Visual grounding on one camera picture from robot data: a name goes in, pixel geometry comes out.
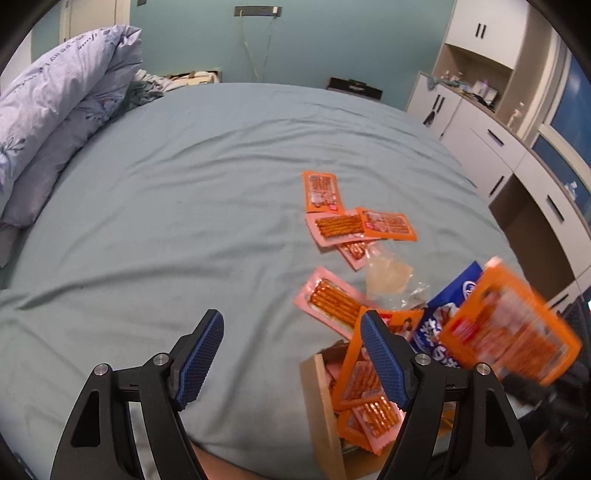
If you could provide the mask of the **blue noodle snack bag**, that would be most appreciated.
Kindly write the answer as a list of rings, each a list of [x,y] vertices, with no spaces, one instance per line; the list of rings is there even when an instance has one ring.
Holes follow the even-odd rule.
[[[482,273],[479,263],[472,262],[427,303],[423,317],[410,340],[416,353],[427,354],[446,367],[460,367],[459,362],[440,340],[440,335],[471,295]]]

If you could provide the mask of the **orange snack packet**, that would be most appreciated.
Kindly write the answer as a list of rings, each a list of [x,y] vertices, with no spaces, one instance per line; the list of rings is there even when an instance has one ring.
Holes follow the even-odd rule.
[[[356,207],[356,213],[360,215],[363,234],[368,237],[396,241],[418,241],[415,229],[404,214],[381,212],[363,207]]]
[[[355,271],[359,271],[367,264],[367,243],[363,241],[349,242],[337,246],[339,253]]]
[[[498,257],[446,323],[440,341],[460,365],[488,364],[497,377],[547,386],[577,359],[582,342],[530,285]]]
[[[406,340],[411,338],[424,312],[423,309],[390,311],[368,307],[360,310],[339,377],[332,388],[332,407],[337,412],[377,401],[384,395],[361,334],[363,314],[372,311],[379,315],[391,333],[403,336]]]
[[[304,204],[307,213],[341,214],[345,211],[335,174],[304,171],[303,181]]]

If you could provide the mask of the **small orange packet edge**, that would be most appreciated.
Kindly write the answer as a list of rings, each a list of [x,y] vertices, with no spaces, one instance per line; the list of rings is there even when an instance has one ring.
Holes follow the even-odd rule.
[[[339,437],[374,455],[396,440],[405,419],[399,407],[381,396],[378,400],[342,411],[337,430]]]

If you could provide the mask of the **clear plastic wrapper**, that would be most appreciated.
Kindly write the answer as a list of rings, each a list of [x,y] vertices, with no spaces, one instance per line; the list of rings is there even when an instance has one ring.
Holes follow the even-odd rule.
[[[426,306],[430,285],[415,268],[382,242],[370,243],[366,250],[366,295],[388,310],[413,310]]]

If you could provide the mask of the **pink pretzel packet near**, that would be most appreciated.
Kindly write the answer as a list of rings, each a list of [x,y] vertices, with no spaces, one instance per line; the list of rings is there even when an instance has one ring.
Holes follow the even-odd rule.
[[[319,266],[294,297],[294,305],[346,340],[353,337],[363,307],[376,307],[365,295],[337,275]]]

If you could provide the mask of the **cardboard box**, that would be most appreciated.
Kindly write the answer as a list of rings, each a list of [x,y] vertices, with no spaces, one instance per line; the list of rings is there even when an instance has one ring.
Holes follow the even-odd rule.
[[[301,385],[315,460],[326,479],[375,479],[394,446],[370,449],[372,432],[360,407],[342,412],[332,405],[332,390],[346,365],[349,344],[338,342],[301,363]]]

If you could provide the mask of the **pink pretzel stick packet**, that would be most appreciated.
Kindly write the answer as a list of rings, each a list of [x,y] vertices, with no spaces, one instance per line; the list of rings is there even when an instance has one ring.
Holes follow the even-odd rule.
[[[377,240],[363,231],[362,218],[354,210],[342,214],[307,213],[304,219],[311,237],[322,248]]]

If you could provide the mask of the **blue bed sheet mattress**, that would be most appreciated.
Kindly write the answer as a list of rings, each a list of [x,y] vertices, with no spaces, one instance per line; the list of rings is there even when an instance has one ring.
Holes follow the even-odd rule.
[[[49,476],[95,365],[169,350],[208,309],[224,338],[182,414],[212,454],[276,479],[318,479],[301,362],[338,335],[294,306],[318,267],[304,171],[335,174],[342,202],[405,214],[394,243],[431,293],[472,262],[517,258],[459,162],[406,113],[294,86],[189,87],[97,132],[73,158],[1,274],[1,431]]]

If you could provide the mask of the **orange snack packet upright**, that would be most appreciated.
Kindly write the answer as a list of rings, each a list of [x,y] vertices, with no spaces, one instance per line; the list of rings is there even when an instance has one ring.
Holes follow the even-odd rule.
[[[307,213],[341,214],[345,211],[335,174],[304,171],[303,181],[304,204]]]

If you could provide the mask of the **black box on floor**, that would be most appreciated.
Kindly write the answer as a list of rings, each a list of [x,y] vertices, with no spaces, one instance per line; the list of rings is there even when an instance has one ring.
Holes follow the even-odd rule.
[[[383,96],[382,90],[369,86],[365,82],[360,82],[353,79],[342,79],[338,77],[329,78],[327,89],[370,99],[373,101],[381,101]]]

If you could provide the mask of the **white cabinet desk unit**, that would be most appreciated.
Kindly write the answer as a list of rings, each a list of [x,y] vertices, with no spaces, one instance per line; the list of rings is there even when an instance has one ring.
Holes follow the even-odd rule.
[[[458,1],[407,112],[460,162],[555,311],[590,298],[590,82],[527,1]]]

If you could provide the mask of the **lavender floral duvet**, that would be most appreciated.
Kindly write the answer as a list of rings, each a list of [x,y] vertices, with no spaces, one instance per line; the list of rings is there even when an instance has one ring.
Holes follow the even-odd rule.
[[[114,25],[58,45],[1,97],[1,262],[62,170],[114,114],[142,63],[141,30]]]

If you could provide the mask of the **wall power strip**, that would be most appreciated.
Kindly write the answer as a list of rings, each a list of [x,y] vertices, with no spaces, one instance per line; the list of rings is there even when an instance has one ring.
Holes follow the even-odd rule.
[[[235,17],[280,17],[281,13],[280,6],[235,6]]]

